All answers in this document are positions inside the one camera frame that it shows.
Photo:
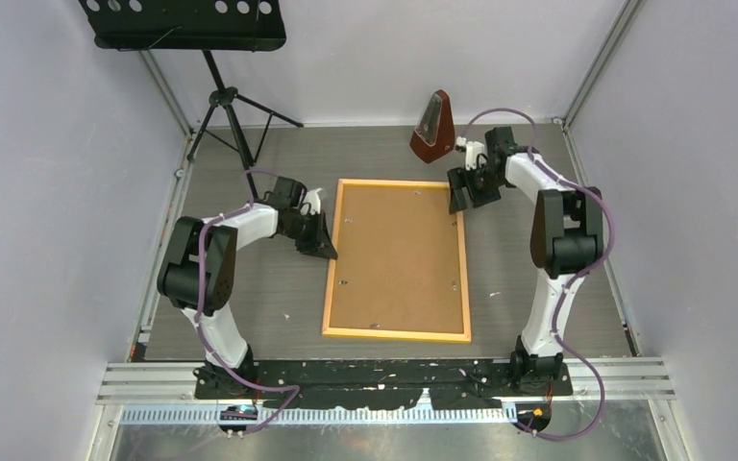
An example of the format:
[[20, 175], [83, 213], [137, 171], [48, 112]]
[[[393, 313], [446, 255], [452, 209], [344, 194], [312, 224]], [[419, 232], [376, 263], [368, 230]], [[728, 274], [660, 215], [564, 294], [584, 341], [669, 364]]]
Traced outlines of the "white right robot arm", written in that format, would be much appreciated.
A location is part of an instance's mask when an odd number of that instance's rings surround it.
[[509, 127], [488, 131], [483, 142], [460, 136], [461, 166], [448, 171], [449, 211], [459, 213], [501, 199], [503, 188], [522, 191], [533, 203], [529, 253], [537, 270], [530, 315], [504, 372], [507, 387], [534, 394], [562, 377], [564, 332], [585, 271], [603, 256], [599, 194], [553, 170]]

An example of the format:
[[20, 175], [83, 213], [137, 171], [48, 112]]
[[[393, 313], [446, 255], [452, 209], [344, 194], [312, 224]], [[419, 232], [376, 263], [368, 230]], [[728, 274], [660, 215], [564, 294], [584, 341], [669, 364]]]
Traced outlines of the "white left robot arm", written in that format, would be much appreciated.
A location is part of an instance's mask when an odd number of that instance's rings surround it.
[[231, 396], [248, 396], [257, 382], [252, 348], [231, 308], [236, 254], [276, 235], [302, 255], [338, 258], [323, 209], [323, 190], [277, 177], [272, 190], [227, 213], [180, 217], [157, 278], [159, 293], [182, 311], [205, 350], [209, 372]]

